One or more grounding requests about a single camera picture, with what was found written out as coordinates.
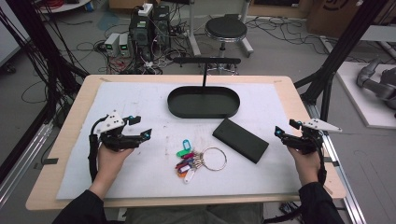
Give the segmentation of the large cardboard box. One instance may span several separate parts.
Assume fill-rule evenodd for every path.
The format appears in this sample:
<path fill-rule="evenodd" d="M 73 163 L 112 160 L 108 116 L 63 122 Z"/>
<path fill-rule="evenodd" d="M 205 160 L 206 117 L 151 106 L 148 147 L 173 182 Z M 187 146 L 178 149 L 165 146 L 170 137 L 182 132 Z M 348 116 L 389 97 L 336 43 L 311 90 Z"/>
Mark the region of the large cardboard box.
<path fill-rule="evenodd" d="M 310 34 L 341 37 L 344 32 L 358 29 L 374 8 L 358 14 L 363 5 L 371 0 L 313 0 L 306 19 L 306 30 Z"/>

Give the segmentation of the black oval tray with hanger bar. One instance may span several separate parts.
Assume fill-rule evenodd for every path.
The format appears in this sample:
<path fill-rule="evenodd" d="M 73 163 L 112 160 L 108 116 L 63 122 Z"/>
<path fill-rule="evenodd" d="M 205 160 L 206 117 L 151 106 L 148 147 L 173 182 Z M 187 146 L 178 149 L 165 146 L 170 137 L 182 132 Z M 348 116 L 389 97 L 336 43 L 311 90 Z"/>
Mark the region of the black oval tray with hanger bar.
<path fill-rule="evenodd" d="M 205 66 L 201 86 L 181 86 L 172 90 L 167 97 L 169 111 L 183 119 L 224 119 L 235 115 L 240 106 L 239 95 L 226 87 L 207 86 L 207 69 L 211 63 L 239 64 L 237 58 L 186 58 L 176 57 L 174 63 L 202 63 Z"/>

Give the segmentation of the black computer tower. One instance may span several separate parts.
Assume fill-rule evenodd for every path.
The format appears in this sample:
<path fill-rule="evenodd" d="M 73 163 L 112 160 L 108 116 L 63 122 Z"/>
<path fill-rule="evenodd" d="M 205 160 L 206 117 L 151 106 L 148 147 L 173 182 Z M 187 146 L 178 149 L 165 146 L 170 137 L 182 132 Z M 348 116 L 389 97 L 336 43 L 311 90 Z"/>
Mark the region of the black computer tower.
<path fill-rule="evenodd" d="M 138 60 L 151 62 L 152 22 L 149 17 L 134 13 L 129 26 L 130 37 L 134 46 L 134 54 Z"/>
<path fill-rule="evenodd" d="M 157 6 L 154 8 L 153 15 L 154 34 L 157 46 L 160 49 L 170 47 L 170 8 L 169 6 Z"/>

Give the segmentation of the aluminium rail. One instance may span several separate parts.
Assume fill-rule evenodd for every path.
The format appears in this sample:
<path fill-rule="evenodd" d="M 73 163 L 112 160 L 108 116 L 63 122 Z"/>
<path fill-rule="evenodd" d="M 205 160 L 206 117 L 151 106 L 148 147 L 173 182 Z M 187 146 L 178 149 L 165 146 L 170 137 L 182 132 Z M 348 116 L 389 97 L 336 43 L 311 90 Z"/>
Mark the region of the aluminium rail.
<path fill-rule="evenodd" d="M 329 157 L 332 160 L 332 167 L 335 169 L 335 172 L 337 173 L 337 176 L 339 177 L 346 192 L 346 196 L 342 199 L 342 201 L 348 213 L 349 219 L 352 224 L 367 224 L 359 203 L 354 195 L 353 189 L 347 180 L 347 175 L 338 158 L 330 137 L 330 133 L 330 131 L 325 131 L 323 133 L 324 148 L 329 154 Z"/>
<path fill-rule="evenodd" d="M 34 161 L 38 152 L 47 142 L 52 130 L 52 122 L 48 124 L 42 124 L 35 132 L 32 139 L 28 142 L 27 146 L 22 148 L 22 154 L 12 166 L 5 180 L 0 184 L 0 210 L 7 203 L 7 200 L 23 176 L 26 174 L 29 166 Z"/>

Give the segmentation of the black round stool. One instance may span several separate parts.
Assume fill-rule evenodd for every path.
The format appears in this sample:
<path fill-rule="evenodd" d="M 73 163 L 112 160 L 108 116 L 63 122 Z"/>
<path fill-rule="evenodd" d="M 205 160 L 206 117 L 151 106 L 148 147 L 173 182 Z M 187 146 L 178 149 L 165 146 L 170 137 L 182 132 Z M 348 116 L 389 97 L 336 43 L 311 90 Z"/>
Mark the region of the black round stool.
<path fill-rule="evenodd" d="M 234 15 L 224 15 L 223 17 L 210 19 L 205 24 L 205 34 L 220 42 L 220 58 L 225 57 L 225 45 L 240 42 L 246 37 L 247 31 L 246 25 L 238 19 L 238 16 Z M 227 72 L 237 75 L 237 66 L 235 63 L 212 63 L 206 71 L 216 71 L 218 74 Z"/>

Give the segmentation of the person's right hand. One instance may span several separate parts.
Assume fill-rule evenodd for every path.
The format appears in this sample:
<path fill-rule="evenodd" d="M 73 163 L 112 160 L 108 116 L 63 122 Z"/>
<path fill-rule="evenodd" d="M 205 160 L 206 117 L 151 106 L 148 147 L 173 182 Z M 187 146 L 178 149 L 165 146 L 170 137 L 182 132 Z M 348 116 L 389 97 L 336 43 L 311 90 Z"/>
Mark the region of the person's right hand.
<path fill-rule="evenodd" d="M 296 170 L 302 186 L 318 182 L 320 159 L 317 152 L 302 154 L 299 150 L 289 147 L 288 151 L 294 159 Z"/>

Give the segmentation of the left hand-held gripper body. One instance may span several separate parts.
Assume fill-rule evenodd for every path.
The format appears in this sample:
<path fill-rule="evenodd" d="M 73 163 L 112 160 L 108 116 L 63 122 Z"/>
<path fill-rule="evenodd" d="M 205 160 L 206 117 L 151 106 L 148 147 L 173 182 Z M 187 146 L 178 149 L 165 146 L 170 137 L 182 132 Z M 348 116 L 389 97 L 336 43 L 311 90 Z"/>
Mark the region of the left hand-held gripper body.
<path fill-rule="evenodd" d="M 126 125 L 119 113 L 113 110 L 103 118 L 95 122 L 100 124 L 95 128 L 95 146 L 99 147 L 103 143 L 105 147 L 113 151 L 119 152 L 127 148 L 136 148 L 143 142 L 139 135 L 124 135 L 123 129 Z"/>

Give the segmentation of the white round table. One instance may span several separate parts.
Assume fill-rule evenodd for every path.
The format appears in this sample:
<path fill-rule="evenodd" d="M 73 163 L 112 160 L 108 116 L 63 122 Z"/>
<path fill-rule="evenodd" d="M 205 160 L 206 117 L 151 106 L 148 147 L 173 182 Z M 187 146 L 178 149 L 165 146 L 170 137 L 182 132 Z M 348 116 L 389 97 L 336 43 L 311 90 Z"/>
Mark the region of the white round table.
<path fill-rule="evenodd" d="M 58 13 L 83 7 L 90 2 L 91 0 L 78 0 L 77 3 L 68 4 L 66 0 L 42 0 L 38 8 L 43 13 Z"/>

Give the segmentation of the white platform board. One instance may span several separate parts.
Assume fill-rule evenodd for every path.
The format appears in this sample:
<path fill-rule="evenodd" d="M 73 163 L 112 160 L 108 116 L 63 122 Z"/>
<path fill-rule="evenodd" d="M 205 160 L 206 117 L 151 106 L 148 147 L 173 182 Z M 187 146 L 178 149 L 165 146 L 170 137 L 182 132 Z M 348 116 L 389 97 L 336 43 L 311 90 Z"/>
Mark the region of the white platform board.
<path fill-rule="evenodd" d="M 364 66 L 366 63 L 344 62 L 337 71 L 337 77 L 366 127 L 396 130 L 396 110 L 387 107 L 373 92 L 356 84 L 358 73 Z"/>

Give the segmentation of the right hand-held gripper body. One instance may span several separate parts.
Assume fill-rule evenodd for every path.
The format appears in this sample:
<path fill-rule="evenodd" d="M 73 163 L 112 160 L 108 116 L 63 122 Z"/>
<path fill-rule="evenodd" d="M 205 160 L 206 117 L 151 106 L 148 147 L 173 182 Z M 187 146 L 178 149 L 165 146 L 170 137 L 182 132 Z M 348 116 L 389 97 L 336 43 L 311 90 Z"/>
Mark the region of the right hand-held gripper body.
<path fill-rule="evenodd" d="M 321 137 L 322 131 L 341 132 L 342 129 L 336 127 L 321 119 L 311 119 L 309 121 L 301 121 L 303 126 L 299 129 L 301 136 L 294 136 L 285 133 L 281 142 L 287 147 L 298 149 L 302 154 L 313 153 L 320 150 L 323 139 Z"/>

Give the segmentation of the person's left hand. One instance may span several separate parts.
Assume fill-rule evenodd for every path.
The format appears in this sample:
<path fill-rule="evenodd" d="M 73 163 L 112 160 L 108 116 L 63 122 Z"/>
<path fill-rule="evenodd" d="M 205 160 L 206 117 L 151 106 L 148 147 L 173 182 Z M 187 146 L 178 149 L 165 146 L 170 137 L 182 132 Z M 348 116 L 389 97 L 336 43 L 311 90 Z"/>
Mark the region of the person's left hand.
<path fill-rule="evenodd" d="M 133 148 L 127 148 L 116 152 L 104 145 L 98 151 L 98 173 L 95 183 L 111 184 L 120 172 L 124 161 L 134 152 Z"/>

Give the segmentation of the black wallet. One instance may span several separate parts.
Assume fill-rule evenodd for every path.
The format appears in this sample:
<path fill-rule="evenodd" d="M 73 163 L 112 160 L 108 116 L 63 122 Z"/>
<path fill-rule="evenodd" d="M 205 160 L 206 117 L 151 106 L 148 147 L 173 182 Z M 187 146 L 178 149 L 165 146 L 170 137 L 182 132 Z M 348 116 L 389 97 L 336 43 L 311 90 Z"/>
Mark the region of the black wallet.
<path fill-rule="evenodd" d="M 253 163 L 258 163 L 269 147 L 266 141 L 230 119 L 224 119 L 212 135 Z"/>

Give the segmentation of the grey bench power supply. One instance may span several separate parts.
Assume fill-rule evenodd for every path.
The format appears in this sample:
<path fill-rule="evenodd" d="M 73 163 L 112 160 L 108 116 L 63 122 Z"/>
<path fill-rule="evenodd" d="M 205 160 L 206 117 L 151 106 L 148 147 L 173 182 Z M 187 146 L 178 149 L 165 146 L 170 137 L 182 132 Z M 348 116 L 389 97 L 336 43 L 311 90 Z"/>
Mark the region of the grey bench power supply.
<path fill-rule="evenodd" d="M 120 35 L 118 33 L 111 34 L 105 41 L 106 52 L 110 57 L 117 57 L 120 52 Z"/>
<path fill-rule="evenodd" d="M 130 56 L 130 47 L 129 47 L 129 41 L 128 41 L 128 35 L 127 34 L 120 34 L 120 55 L 122 57 L 129 57 Z"/>

